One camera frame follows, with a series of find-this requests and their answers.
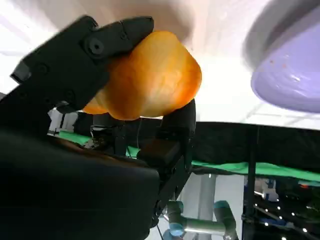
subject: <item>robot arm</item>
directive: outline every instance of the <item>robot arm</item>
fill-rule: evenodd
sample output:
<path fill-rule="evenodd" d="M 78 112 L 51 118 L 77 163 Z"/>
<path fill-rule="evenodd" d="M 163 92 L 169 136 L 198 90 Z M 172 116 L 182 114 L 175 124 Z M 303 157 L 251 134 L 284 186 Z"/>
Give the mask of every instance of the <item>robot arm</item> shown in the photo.
<path fill-rule="evenodd" d="M 151 17 L 97 28 L 84 16 L 27 55 L 0 101 L 0 222 L 5 239 L 143 240 L 190 176 L 196 107 L 163 117 L 137 160 L 48 136 L 48 111 L 82 109 L 108 81 L 104 64 L 152 32 Z"/>

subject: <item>orange object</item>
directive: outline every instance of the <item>orange object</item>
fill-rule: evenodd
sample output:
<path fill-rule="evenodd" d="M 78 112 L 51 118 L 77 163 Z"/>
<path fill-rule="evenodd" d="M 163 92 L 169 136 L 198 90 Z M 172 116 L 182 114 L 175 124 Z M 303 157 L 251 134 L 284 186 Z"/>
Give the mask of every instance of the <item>orange object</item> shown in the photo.
<path fill-rule="evenodd" d="M 107 66 L 109 82 L 83 109 L 119 120 L 158 117 L 188 104 L 199 90 L 200 66 L 168 31 L 147 36 Z"/>

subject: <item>purple bowl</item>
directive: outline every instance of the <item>purple bowl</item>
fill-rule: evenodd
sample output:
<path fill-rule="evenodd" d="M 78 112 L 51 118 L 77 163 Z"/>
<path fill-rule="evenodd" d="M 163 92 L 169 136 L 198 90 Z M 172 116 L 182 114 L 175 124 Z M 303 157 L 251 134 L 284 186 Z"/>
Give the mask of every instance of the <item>purple bowl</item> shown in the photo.
<path fill-rule="evenodd" d="M 270 46 L 252 75 L 251 87 L 272 105 L 320 113 L 320 7 Z"/>

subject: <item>metal pole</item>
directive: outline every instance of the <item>metal pole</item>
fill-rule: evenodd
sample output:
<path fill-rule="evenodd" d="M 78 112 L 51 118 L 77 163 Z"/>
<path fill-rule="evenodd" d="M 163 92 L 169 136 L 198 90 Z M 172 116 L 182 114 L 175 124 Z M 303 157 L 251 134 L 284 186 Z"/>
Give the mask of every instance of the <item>metal pole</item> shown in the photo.
<path fill-rule="evenodd" d="M 184 230 L 199 234 L 214 234 L 223 236 L 226 232 L 226 227 L 222 222 L 199 220 L 185 218 L 186 224 Z"/>

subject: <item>screw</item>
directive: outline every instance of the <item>screw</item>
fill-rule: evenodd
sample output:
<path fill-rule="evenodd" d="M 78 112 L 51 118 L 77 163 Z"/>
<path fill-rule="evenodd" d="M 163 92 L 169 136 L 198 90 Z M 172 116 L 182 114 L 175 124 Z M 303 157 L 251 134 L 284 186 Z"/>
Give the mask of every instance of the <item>screw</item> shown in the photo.
<path fill-rule="evenodd" d="M 126 40 L 127 39 L 127 35 L 124 32 L 122 32 L 121 35 L 120 35 L 120 38 L 122 40 Z"/>
<path fill-rule="evenodd" d="M 47 65 L 41 63 L 41 64 L 36 66 L 36 71 L 39 72 L 42 75 L 45 75 L 45 74 L 48 73 L 49 68 L 47 67 Z"/>
<path fill-rule="evenodd" d="M 92 38 L 89 42 L 89 49 L 94 55 L 100 55 L 104 52 L 104 44 L 96 38 Z"/>

